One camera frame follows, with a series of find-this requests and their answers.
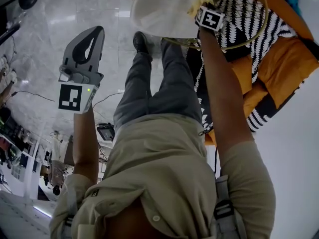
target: marble floor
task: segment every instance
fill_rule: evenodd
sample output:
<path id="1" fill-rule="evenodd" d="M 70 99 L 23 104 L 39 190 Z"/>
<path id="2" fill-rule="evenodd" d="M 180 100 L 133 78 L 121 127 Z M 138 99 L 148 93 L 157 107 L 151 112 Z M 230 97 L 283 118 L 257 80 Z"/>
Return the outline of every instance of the marble floor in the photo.
<path id="1" fill-rule="evenodd" d="M 57 100 L 59 66 L 66 45 L 81 31 L 101 25 L 106 38 L 99 72 L 104 74 L 101 87 L 93 103 L 106 96 L 122 92 L 126 74 L 132 64 L 135 49 L 132 44 L 135 29 L 130 24 L 132 0 L 38 0 L 26 12 L 21 29 L 14 36 L 11 67 L 18 75 L 18 83 L 12 92 L 23 90 Z M 17 3 L 7 8 L 9 17 L 20 14 Z M 162 80 L 159 38 L 156 43 L 151 80 L 151 91 L 158 90 Z M 0 46 L 0 55 L 11 59 L 13 39 Z M 0 84 L 0 91 L 5 82 Z M 122 95 L 109 97 L 95 107 L 96 123 L 112 122 L 113 113 Z M 57 110 L 57 105 L 28 93 L 18 93 L 10 98 L 7 106 L 13 117 L 27 130 L 40 134 L 43 144 L 50 140 L 53 130 L 66 138 L 73 132 L 73 115 Z"/>

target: orange cushion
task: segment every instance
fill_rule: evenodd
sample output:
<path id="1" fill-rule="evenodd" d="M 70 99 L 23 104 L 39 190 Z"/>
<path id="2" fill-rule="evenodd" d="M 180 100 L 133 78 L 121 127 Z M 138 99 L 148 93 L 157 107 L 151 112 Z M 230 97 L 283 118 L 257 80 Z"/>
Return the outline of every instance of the orange cushion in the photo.
<path id="1" fill-rule="evenodd" d="M 263 86 L 257 82 L 253 85 L 251 91 L 249 91 L 244 98 L 244 113 L 247 118 L 253 109 L 257 106 L 257 104 L 268 94 L 268 92 L 263 88 Z M 216 138 L 215 131 L 212 130 L 205 135 L 205 145 L 215 145 L 216 146 Z"/>
<path id="2" fill-rule="evenodd" d="M 243 94 L 247 93 L 248 91 L 252 89 L 252 80 L 251 80 L 252 63 L 253 62 L 250 55 L 239 58 L 231 62 L 233 71 L 235 72 L 239 80 L 240 87 Z"/>
<path id="3" fill-rule="evenodd" d="M 249 91 L 244 98 L 244 113 L 247 118 L 257 104 L 268 94 L 261 83 L 256 82 L 253 89 Z"/>
<path id="4" fill-rule="evenodd" d="M 285 23 L 291 26 L 300 37 L 314 40 L 305 21 L 285 0 L 267 0 L 269 9 L 273 10 Z"/>
<path id="5" fill-rule="evenodd" d="M 259 65 L 258 78 L 278 108 L 318 67 L 318 60 L 301 40 L 280 37 Z"/>

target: beige shirt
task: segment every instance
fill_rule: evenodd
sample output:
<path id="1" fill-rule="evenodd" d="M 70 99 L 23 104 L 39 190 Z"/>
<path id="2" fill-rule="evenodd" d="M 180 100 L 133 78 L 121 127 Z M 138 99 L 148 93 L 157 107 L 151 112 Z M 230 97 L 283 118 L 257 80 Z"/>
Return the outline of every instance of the beige shirt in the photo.
<path id="1" fill-rule="evenodd" d="M 208 238 L 216 204 L 215 176 L 206 162 L 201 125 L 179 115 L 152 115 L 118 132 L 105 179 L 92 186 L 81 175 L 69 176 L 50 230 L 57 238 L 70 214 L 70 192 L 79 207 L 72 238 L 93 238 L 101 217 L 112 217 L 140 198 L 150 224 L 172 238 Z M 254 142 L 239 144 L 221 164 L 229 193 L 242 215 L 248 238 L 269 238 L 275 195 Z"/>

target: white bag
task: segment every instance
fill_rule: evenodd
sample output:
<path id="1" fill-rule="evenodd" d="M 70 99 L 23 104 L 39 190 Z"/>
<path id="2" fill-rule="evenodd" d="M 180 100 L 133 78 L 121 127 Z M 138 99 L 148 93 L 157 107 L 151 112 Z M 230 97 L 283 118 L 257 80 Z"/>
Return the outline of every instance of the white bag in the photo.
<path id="1" fill-rule="evenodd" d="M 140 31 L 161 37 L 196 38 L 198 26 L 187 14 L 197 0 L 133 0 L 131 22 Z"/>

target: jeans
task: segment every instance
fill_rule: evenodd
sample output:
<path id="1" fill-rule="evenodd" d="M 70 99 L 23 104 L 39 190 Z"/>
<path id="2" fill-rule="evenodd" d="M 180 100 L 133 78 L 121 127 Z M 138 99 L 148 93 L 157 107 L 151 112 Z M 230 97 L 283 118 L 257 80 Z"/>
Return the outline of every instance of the jeans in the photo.
<path id="1" fill-rule="evenodd" d="M 152 57 L 143 52 L 136 54 L 123 97 L 114 113 L 116 131 L 134 119 L 151 114 L 179 114 L 202 124 L 193 77 L 181 47 L 164 40 L 161 53 L 164 78 L 153 96 L 150 90 Z"/>

